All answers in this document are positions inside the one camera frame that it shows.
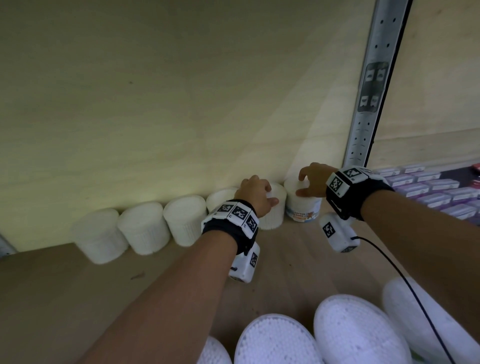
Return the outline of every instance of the person's left hand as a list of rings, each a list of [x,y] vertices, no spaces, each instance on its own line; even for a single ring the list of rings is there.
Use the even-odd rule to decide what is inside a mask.
[[[250,179],[244,179],[240,189],[235,192],[235,198],[250,202],[258,218],[268,214],[273,206],[278,205],[278,198],[267,198],[267,192],[272,190],[272,186],[267,180],[261,180],[257,175]]]

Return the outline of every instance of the round container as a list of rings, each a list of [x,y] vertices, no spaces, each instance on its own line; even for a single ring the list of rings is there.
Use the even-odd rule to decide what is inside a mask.
[[[278,183],[271,183],[272,191],[267,192],[267,197],[276,197],[279,199],[277,206],[273,207],[268,214],[260,218],[259,228],[262,230],[276,229],[283,222],[283,216],[285,215],[285,202],[287,200],[286,189]]]
[[[283,183],[287,190],[285,212],[294,221],[308,222],[317,218],[320,213],[322,199],[319,197],[298,197],[295,192],[300,188],[307,188],[310,182],[307,178],[299,181],[298,177],[290,177]]]
[[[125,210],[117,226],[132,249],[140,255],[157,252],[170,240],[163,207],[158,202],[145,202]]]
[[[317,343],[302,324],[291,317],[268,314],[253,320],[235,349],[235,364],[322,364]]]
[[[224,346],[209,336],[197,364],[232,364],[232,360]]]
[[[208,213],[212,212],[215,207],[218,207],[221,203],[232,200],[235,196],[235,192],[238,190],[237,187],[224,188],[223,190],[218,190],[211,193],[207,197],[207,209]]]
[[[410,364],[407,342],[387,315],[349,294],[325,299],[317,308],[313,331],[329,364]]]
[[[108,263],[127,250],[127,240],[117,228],[118,218],[117,210],[105,208],[85,215],[72,225],[73,241],[93,263]]]
[[[207,205],[201,196],[182,196],[165,206],[163,217],[175,242],[180,246],[190,246],[202,235],[202,221],[207,217]]]
[[[407,279],[455,362],[477,364],[480,345],[417,282],[412,278]],[[427,318],[401,277],[385,285],[382,303],[387,315],[403,333],[414,352],[431,363],[450,363]]]

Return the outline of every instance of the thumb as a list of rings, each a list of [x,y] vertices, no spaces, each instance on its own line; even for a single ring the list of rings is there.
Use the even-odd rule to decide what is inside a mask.
[[[270,197],[267,200],[268,200],[268,203],[270,204],[270,207],[275,207],[280,202],[280,200],[276,197]]]
[[[299,197],[311,197],[312,195],[310,194],[308,188],[300,188],[295,192],[295,194]]]

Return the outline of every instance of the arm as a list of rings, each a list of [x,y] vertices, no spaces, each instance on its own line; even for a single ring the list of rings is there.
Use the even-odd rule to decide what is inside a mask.
[[[310,186],[299,196],[325,197],[336,168],[302,168]],[[409,274],[476,340],[480,341],[480,229],[391,191],[364,201],[361,215]]]
[[[235,198],[258,217],[278,204],[267,180],[243,180]],[[237,243],[209,231],[113,322],[82,364],[196,363],[205,345]]]

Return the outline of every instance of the metal bracket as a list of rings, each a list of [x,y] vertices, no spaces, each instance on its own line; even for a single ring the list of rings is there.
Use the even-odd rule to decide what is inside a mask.
[[[0,258],[5,255],[12,255],[17,253],[16,249],[10,245],[10,243],[0,235]]]
[[[366,166],[412,0],[377,0],[343,167]]]

